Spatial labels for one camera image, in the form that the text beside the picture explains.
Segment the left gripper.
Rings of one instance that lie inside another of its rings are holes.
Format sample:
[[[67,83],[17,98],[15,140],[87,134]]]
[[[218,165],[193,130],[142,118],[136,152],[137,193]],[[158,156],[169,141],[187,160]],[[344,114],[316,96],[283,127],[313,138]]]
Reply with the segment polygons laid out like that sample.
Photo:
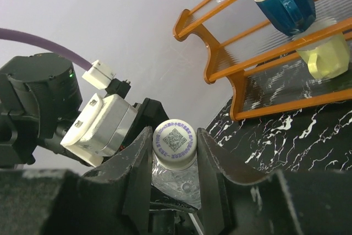
[[[132,106],[118,97],[102,122],[105,126],[103,131],[108,134],[102,149],[108,155],[103,157],[103,162],[129,146],[145,127],[156,129],[168,119],[161,102],[157,100],[146,98],[143,103]]]

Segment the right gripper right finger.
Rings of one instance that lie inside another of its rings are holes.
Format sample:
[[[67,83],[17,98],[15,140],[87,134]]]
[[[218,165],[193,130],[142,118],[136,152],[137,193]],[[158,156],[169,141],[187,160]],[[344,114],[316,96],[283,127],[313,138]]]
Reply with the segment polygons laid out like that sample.
[[[197,130],[206,234],[351,234],[351,173],[258,171]]]

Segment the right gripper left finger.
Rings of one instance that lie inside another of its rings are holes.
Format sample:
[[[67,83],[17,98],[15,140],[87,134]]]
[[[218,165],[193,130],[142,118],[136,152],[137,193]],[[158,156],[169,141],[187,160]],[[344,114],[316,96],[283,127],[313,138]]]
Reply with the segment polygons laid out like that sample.
[[[2,170],[1,234],[146,234],[151,127],[102,165],[70,170]]]

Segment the white bottle cap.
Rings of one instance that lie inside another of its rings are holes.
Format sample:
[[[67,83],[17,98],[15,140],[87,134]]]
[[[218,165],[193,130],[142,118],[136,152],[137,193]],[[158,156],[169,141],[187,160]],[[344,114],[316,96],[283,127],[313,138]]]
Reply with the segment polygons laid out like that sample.
[[[196,160],[196,132],[180,119],[169,119],[158,125],[153,132],[152,145],[156,160],[170,171],[183,171]]]

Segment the clear plastic bottle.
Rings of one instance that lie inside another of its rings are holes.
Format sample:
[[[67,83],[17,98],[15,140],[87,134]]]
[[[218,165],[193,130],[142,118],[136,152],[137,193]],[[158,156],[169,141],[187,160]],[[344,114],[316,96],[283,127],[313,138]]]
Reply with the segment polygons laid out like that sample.
[[[201,195],[197,160],[187,169],[171,171],[153,156],[152,185],[171,198],[201,209]]]

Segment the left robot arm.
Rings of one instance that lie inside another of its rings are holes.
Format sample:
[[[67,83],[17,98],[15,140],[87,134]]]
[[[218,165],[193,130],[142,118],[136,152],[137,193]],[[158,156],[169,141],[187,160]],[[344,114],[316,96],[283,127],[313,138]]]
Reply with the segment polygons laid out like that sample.
[[[159,101],[131,105],[127,81],[95,61],[84,80],[106,94],[87,105],[73,63],[54,53],[16,56],[1,68],[1,167],[31,165],[36,147],[97,167],[122,151],[145,127],[168,116]]]

